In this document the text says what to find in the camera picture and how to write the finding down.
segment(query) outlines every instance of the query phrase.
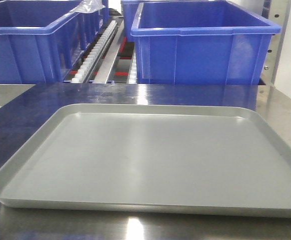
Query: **blue crate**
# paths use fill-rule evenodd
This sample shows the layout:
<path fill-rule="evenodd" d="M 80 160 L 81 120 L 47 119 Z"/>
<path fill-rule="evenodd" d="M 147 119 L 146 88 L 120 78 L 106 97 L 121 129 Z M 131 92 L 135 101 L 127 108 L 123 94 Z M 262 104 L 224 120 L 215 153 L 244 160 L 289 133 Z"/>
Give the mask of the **blue crate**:
<path fill-rule="evenodd" d="M 134 37 L 131 36 L 131 26 L 135 19 L 135 15 L 136 15 L 139 3 L 159 2 L 159 1 L 173 2 L 173 1 L 180 1 L 180 0 L 121 0 L 121 6 L 123 9 L 124 33 L 125 33 L 126 39 L 129 42 L 134 41 Z"/>
<path fill-rule="evenodd" d="M 80 1 L 0 1 L 0 84 L 62 82 L 99 31 Z"/>
<path fill-rule="evenodd" d="M 131 28 L 138 83 L 257 85 L 280 31 L 230 1 L 140 3 Z"/>

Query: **stainless steel table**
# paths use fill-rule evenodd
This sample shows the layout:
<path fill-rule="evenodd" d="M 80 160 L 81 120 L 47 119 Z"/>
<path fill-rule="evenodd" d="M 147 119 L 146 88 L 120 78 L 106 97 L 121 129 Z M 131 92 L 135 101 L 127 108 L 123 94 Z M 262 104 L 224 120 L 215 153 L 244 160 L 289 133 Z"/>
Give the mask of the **stainless steel table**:
<path fill-rule="evenodd" d="M 57 109 L 74 103 L 244 107 L 260 113 L 291 146 L 291 99 L 270 86 L 39 84 L 0 108 L 0 167 Z M 13 209 L 0 204 L 0 240 L 43 239 L 291 240 L 291 219 Z"/>

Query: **gray tray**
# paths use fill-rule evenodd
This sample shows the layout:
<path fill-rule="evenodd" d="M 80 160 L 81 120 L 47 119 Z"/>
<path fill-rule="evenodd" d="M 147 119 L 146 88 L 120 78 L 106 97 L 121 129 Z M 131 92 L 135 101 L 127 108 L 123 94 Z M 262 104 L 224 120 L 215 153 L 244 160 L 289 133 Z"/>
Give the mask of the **gray tray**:
<path fill-rule="evenodd" d="M 245 108 L 68 105 L 1 167 L 0 202 L 291 217 L 291 149 Z"/>

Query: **plastic tray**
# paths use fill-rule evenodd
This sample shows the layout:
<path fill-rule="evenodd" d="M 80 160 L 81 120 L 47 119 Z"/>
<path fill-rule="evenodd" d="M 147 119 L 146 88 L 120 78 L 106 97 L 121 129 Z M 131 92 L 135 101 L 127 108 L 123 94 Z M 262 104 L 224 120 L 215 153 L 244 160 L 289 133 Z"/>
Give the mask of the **plastic tray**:
<path fill-rule="evenodd" d="M 257 85 L 280 30 L 230 1 L 140 3 L 131 28 L 138 83 Z"/>
<path fill-rule="evenodd" d="M 0 202 L 291 217 L 291 149 L 245 108 L 68 105 L 2 166 Z"/>
<path fill-rule="evenodd" d="M 80 2 L 0 1 L 0 84 L 65 79 L 109 18 L 108 8 L 89 14 L 70 12 Z"/>

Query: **metal rail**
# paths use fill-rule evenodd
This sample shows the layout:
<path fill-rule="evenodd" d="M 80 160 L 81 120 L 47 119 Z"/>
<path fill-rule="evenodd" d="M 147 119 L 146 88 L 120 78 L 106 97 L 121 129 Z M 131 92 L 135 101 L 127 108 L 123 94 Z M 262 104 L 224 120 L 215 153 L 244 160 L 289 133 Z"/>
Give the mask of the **metal rail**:
<path fill-rule="evenodd" d="M 127 84 L 136 84 L 137 83 L 137 58 L 136 58 L 136 52 L 135 50 L 133 51 L 132 55 L 132 61 L 131 61 L 131 66 L 129 69 L 129 74 L 127 77 Z"/>
<path fill-rule="evenodd" d="M 113 80 L 115 73 L 115 65 L 117 64 L 119 57 L 118 51 L 122 44 L 124 37 L 124 24 L 121 23 L 110 48 L 107 51 L 107 54 L 102 62 L 100 69 L 95 76 L 93 83 L 94 84 L 106 84 L 108 81 Z"/>

